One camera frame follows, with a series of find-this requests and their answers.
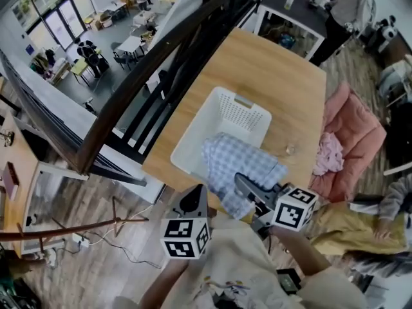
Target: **glass door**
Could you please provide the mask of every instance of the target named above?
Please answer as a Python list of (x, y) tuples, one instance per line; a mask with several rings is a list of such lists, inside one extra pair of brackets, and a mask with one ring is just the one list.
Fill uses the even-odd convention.
[(64, 26), (63, 20), (57, 11), (52, 12), (46, 18), (46, 23), (63, 49), (66, 49), (73, 42), (72, 35)]
[(80, 36), (83, 33), (84, 29), (82, 24), (77, 17), (75, 9), (71, 4), (70, 0), (63, 2), (63, 4), (59, 7), (60, 13), (63, 16), (64, 21), (68, 25), (69, 29), (71, 30), (74, 38)]

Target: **white table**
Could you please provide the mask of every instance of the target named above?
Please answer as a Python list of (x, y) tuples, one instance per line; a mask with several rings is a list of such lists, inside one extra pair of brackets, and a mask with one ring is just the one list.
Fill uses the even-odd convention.
[(295, 0), (289, 10), (284, 8), (285, 3), (286, 0), (262, 0), (257, 11), (254, 34), (259, 34), (263, 19), (267, 13), (269, 16), (276, 14), (317, 37), (316, 43), (305, 57), (305, 59), (310, 60), (327, 37), (326, 19), (319, 10), (309, 9), (308, 0)]
[(126, 53), (132, 53), (135, 56), (135, 58), (137, 58), (135, 52), (138, 48), (140, 48), (143, 55), (145, 55), (144, 50), (142, 48), (144, 44), (145, 43), (142, 42), (140, 37), (134, 37), (133, 35), (130, 35), (119, 47), (117, 47), (117, 50), (122, 50)]
[(121, 9), (122, 7), (125, 7), (125, 3), (121, 2), (121, 1), (116, 1), (115, 3), (110, 3), (109, 5), (107, 5), (106, 7), (104, 7), (103, 9), (100, 9), (99, 12), (103, 13), (106, 10), (110, 10), (111, 12), (116, 12), (117, 10)]
[(133, 25), (146, 25), (150, 18), (156, 15), (155, 12), (143, 10), (133, 18)]

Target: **human hand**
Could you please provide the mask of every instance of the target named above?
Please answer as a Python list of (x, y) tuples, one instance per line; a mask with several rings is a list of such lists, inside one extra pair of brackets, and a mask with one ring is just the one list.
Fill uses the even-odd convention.
[(391, 227), (392, 221), (389, 219), (379, 219), (376, 226), (375, 232), (373, 235), (376, 239), (387, 239), (391, 236)]

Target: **power strip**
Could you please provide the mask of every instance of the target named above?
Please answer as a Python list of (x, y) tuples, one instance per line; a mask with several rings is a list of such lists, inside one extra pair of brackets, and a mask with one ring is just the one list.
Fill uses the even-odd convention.
[(73, 241), (77, 244), (80, 244), (82, 247), (89, 247), (90, 246), (90, 241), (86, 237), (83, 237), (80, 234), (71, 234), (71, 238)]

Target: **black pants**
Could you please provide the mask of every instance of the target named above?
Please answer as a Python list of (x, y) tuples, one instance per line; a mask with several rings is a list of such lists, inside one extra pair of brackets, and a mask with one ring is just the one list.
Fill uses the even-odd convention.
[(97, 66), (95, 65), (91, 65), (91, 63), (89, 62), (88, 59), (86, 59), (86, 63), (88, 64), (88, 66), (90, 66), (90, 68), (93, 70), (93, 72), (95, 73), (95, 78), (99, 78), (100, 77), (100, 72), (98, 71)]
[(322, 42), (314, 56), (310, 59), (310, 62), (316, 66), (326, 61), (335, 50), (344, 44), (351, 36), (349, 32), (336, 23), (332, 16), (329, 16), (326, 21), (326, 31), (328, 37)]

